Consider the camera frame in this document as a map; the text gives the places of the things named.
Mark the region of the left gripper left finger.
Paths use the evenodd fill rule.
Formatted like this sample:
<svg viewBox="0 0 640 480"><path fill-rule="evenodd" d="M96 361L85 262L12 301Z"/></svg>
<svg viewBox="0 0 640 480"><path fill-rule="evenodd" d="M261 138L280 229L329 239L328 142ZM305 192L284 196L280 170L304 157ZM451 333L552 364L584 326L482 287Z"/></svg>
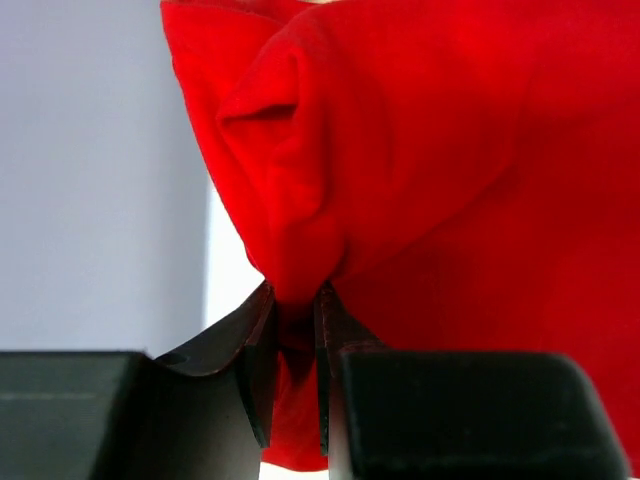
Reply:
<svg viewBox="0 0 640 480"><path fill-rule="evenodd" d="M6 351L5 479L255 479L270 441L275 305L261 285L175 349Z"/></svg>

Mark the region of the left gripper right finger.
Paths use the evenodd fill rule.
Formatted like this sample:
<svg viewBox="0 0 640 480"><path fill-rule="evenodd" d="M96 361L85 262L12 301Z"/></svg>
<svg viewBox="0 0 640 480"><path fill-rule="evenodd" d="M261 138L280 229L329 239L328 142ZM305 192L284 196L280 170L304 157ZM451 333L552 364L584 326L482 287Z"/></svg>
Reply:
<svg viewBox="0 0 640 480"><path fill-rule="evenodd" d="M626 479L596 389L566 356L391 348L334 288L314 301L321 449L333 479Z"/></svg>

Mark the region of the red t shirt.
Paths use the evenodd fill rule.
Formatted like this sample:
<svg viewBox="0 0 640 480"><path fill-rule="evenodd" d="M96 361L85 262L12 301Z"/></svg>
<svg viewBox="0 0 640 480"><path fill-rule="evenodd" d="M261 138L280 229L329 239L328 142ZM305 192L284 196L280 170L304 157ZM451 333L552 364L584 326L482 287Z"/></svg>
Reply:
<svg viewBox="0 0 640 480"><path fill-rule="evenodd" d="M197 143L280 309L263 458L323 470L324 283L388 345L560 352L639 462L635 1L165 1Z"/></svg>

